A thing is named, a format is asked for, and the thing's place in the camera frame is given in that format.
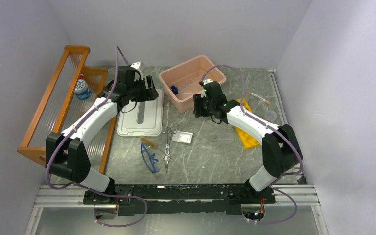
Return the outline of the graduated cylinder blue base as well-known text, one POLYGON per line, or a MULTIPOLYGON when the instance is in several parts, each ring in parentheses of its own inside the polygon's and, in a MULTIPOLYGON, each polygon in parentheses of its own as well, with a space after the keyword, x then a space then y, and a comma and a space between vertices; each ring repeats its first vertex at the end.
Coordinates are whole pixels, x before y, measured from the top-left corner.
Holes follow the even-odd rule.
POLYGON ((197 94, 201 91, 201 86, 198 82, 194 80, 189 80, 188 82, 179 83, 170 86, 171 91, 177 94, 197 94))

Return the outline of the white bin lid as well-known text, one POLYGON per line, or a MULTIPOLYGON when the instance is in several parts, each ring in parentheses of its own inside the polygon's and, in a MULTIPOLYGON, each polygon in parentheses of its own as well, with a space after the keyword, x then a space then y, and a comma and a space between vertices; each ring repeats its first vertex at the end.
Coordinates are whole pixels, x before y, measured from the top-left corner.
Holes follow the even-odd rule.
POLYGON ((130 102, 119 114, 117 133, 122 137, 156 137, 162 132, 164 92, 153 101, 130 102))

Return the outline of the metal crucible tongs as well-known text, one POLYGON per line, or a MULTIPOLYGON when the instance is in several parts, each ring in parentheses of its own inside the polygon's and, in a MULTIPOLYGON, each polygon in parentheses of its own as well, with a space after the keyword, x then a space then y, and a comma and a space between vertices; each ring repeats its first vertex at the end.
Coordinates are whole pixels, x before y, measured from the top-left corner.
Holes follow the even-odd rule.
POLYGON ((165 170, 168 170, 169 167, 169 161, 171 160, 171 154, 170 154, 170 145, 172 141, 172 137, 177 132, 177 126, 176 125, 163 125, 162 126, 162 133, 166 134, 166 146, 164 151, 164 166, 165 170))

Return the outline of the test tube brush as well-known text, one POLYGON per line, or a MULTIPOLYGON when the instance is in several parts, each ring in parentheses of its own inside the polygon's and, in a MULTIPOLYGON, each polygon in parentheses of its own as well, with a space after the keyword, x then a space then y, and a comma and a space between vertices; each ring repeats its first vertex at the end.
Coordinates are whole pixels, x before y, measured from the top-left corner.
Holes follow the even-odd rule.
POLYGON ((161 149, 160 149, 160 146, 153 140, 145 137, 145 136, 142 136, 140 137, 140 141, 145 145, 145 146, 148 146, 148 147, 151 147, 155 150, 159 150, 161 152, 163 152, 161 149))

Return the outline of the blue safety glasses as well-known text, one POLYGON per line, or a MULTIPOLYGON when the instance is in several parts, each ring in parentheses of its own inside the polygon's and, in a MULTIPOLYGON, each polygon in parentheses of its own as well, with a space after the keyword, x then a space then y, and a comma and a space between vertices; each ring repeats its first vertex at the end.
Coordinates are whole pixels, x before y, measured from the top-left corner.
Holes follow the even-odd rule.
POLYGON ((155 163, 158 163, 159 160, 156 159, 155 153, 149 153, 147 147, 143 143, 140 145, 140 150, 141 150, 142 159, 143 159, 146 167, 148 168, 148 170, 152 174, 157 173, 158 171, 157 171, 157 168, 155 166, 155 163))

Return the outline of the yellow rubber tubing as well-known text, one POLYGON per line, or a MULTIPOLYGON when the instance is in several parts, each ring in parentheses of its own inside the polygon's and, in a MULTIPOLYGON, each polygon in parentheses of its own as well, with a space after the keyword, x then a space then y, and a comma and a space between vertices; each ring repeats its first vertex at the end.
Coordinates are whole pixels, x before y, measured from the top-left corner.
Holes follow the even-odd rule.
POLYGON ((214 72, 213 72, 214 69, 216 69, 216 66, 213 66, 213 67, 210 67, 210 68, 200 66, 200 71, 203 72, 203 75, 201 76, 200 81, 204 81, 204 80, 207 80, 207 79, 217 81, 217 78, 216 78, 216 76, 214 75, 214 72))

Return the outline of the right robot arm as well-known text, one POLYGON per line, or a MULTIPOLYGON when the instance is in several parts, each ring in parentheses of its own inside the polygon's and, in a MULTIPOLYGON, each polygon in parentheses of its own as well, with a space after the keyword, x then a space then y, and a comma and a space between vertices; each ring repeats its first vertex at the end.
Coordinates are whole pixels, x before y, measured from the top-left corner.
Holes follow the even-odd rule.
POLYGON ((255 203, 263 197, 263 190, 302 164, 294 130, 288 124, 278 126, 267 122, 246 110, 242 103, 228 100, 218 82, 207 79, 199 84, 203 90, 193 96, 197 118, 211 117, 217 124, 237 127, 262 146, 263 166, 245 183, 245 198, 255 203))

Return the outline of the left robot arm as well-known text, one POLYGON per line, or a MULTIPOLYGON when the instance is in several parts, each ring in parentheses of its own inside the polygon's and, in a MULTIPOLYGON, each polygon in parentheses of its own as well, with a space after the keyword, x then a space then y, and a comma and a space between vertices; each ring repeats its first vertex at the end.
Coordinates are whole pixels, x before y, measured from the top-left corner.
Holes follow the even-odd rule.
POLYGON ((51 184, 50 175, 55 175, 96 191, 96 197, 102 203, 114 201, 114 180, 92 168, 87 148, 101 128, 126 105, 158 98, 152 77, 144 76, 141 67, 141 62, 118 66, 115 79, 82 117, 61 133, 52 132, 47 136, 48 185, 51 184))

